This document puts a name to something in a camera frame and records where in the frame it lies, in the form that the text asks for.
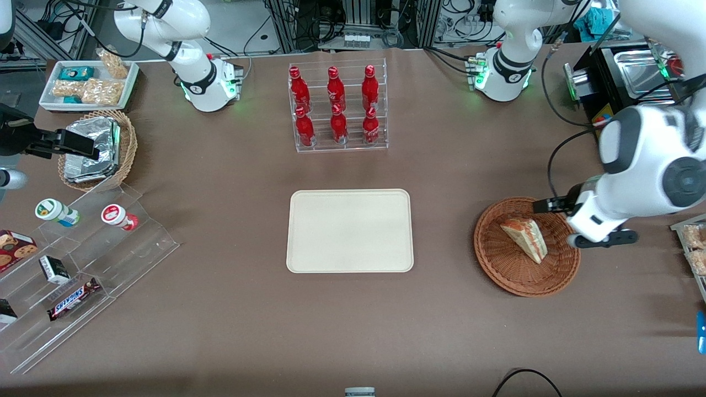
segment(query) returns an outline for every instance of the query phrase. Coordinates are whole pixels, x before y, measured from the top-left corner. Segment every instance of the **cookie box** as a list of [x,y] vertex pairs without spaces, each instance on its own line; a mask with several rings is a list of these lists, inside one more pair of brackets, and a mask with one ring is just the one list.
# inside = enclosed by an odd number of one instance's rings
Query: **cookie box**
[[37,252],[37,243],[28,236],[0,230],[0,273]]

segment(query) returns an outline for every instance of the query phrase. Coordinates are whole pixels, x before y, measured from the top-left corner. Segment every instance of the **snickers bar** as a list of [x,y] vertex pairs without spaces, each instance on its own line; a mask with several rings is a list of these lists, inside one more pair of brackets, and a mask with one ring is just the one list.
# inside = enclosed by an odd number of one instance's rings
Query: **snickers bar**
[[40,258],[40,265],[42,265],[45,278],[50,283],[61,285],[71,279],[64,264],[56,258],[44,255]]
[[17,319],[17,314],[5,299],[0,299],[0,323],[12,324]]
[[49,320],[54,321],[59,317],[63,316],[68,311],[76,307],[77,304],[85,300],[88,295],[91,295],[93,292],[98,291],[100,288],[101,287],[95,280],[95,278],[91,278],[89,282],[82,285],[76,291],[71,293],[71,295],[66,297],[66,299],[62,300],[56,306],[54,306],[54,308],[47,310],[47,313],[49,314]]

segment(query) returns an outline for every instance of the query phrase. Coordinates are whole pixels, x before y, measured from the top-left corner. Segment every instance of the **acrylic bottle rack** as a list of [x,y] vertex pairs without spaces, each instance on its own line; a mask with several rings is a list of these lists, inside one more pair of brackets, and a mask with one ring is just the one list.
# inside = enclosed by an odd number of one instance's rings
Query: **acrylic bottle rack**
[[[145,212],[141,196],[108,179],[68,205],[80,213],[78,224],[45,222],[30,233],[39,250],[0,273],[0,297],[18,317],[12,324],[0,323],[0,362],[6,371],[29,371],[179,246]],[[137,215],[138,227],[127,232],[104,223],[100,213],[111,203]],[[39,265],[44,255],[60,259],[72,279],[63,285],[48,283]],[[50,321],[47,310],[91,278],[102,288]]]
[[[377,118],[379,126],[379,136],[375,145],[367,145],[363,142],[363,120],[365,119],[365,109],[363,109],[363,79],[365,77],[365,66],[375,66],[375,76],[378,79],[378,108]],[[344,150],[371,150],[386,149],[390,143],[388,128],[388,68],[385,58],[363,59],[357,61],[323,61],[323,62],[301,62],[290,64],[297,66],[301,72],[301,77],[309,86],[311,96],[311,113],[309,117],[313,122],[313,130],[316,135],[316,145],[307,147],[299,141],[297,127],[295,125],[297,116],[294,113],[296,105],[292,94],[292,79],[288,80],[289,105],[292,111],[292,128],[294,129],[294,144],[299,153],[332,152]],[[333,140],[331,131],[331,104],[328,99],[328,68],[336,66],[338,75],[343,82],[346,98],[346,116],[348,125],[348,142],[339,145]]]

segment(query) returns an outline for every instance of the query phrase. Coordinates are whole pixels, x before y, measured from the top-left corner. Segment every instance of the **brown table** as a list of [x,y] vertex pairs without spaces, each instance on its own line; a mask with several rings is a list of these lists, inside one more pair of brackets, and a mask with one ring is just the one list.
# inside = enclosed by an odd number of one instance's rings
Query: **brown table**
[[[547,73],[559,109],[576,120],[585,117],[567,105],[561,64],[584,48],[562,47]],[[702,396],[702,300],[667,226],[703,206],[632,220],[640,242],[584,251],[558,295],[510,295],[478,266],[476,219],[507,196],[547,197],[549,153],[579,128],[551,113],[538,73],[517,100],[497,103],[422,51],[296,60],[380,55],[391,143],[372,153],[296,153],[286,86],[294,57],[256,59],[242,100],[213,114],[184,100],[167,64],[142,64],[129,113],[139,149],[127,182],[183,245],[28,375],[0,375],[9,388],[0,394],[329,397],[375,386],[380,397],[490,396],[509,369],[531,367],[566,396]],[[77,118],[40,110],[37,125]],[[40,199],[79,195],[61,184],[55,161],[24,158],[20,169],[30,183],[0,207],[5,227],[31,230]],[[560,191],[600,172],[589,137],[555,162]],[[375,188],[412,197],[409,273],[287,270],[295,191]],[[501,395],[551,393],[523,374]]]

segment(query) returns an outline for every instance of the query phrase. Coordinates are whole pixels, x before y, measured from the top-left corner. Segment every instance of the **round wicker basket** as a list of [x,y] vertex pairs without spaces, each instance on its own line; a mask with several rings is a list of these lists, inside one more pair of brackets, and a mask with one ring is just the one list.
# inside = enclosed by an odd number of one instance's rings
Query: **round wicker basket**
[[[523,297],[556,294],[576,276],[581,253],[566,242],[573,231],[561,214],[532,212],[532,197],[510,197],[488,207],[476,224],[473,245],[488,276],[503,289]],[[509,218],[531,218],[542,231],[547,255],[534,262],[500,228]]]
[[[130,122],[130,119],[119,110],[98,110],[96,112],[91,112],[83,117],[84,119],[91,119],[93,117],[112,117],[120,125],[120,168],[115,172],[115,174],[110,178],[113,182],[120,184],[128,176],[130,169],[132,168],[133,161],[135,160],[135,153],[137,152],[137,135],[135,135],[135,129]],[[64,182],[66,186],[72,187],[81,191],[89,191],[97,184],[102,181],[91,181],[91,182],[81,182],[77,184],[72,184],[67,181],[64,177],[64,165],[66,164],[66,156],[59,156],[59,178]]]

